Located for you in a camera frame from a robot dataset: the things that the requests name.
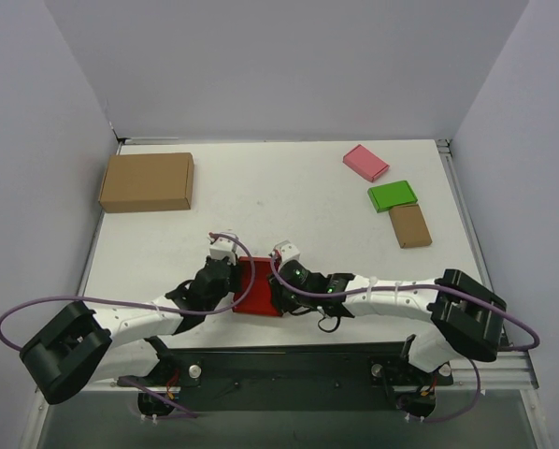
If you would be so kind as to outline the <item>red paper box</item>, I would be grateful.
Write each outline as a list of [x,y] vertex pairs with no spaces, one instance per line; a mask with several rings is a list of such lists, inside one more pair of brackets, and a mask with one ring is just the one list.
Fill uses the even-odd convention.
[[[268,276],[272,274],[269,257],[254,257],[255,278],[254,284],[245,298],[233,308],[233,312],[281,317],[281,312],[273,305],[271,300],[271,288]],[[234,300],[238,300],[246,291],[251,281],[251,264],[247,256],[238,258],[238,266],[241,269],[240,288],[235,293]]]

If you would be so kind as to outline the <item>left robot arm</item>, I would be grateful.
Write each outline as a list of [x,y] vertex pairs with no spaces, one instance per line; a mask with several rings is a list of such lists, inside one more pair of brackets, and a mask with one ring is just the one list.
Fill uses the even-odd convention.
[[208,257],[193,279],[134,308],[91,309],[76,300],[61,309],[21,349],[20,359],[50,405],[74,397],[106,353],[134,341],[187,332],[240,288],[242,268]]

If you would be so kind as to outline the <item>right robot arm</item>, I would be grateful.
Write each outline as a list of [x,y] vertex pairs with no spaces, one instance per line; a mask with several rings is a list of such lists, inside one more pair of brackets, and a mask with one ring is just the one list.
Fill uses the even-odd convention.
[[377,315],[426,323],[423,333],[407,337],[402,358],[427,373],[455,358],[493,362],[499,351],[507,304],[458,269],[428,281],[380,281],[324,276],[291,260],[272,268],[268,281],[272,304],[282,313],[305,309],[338,322]]

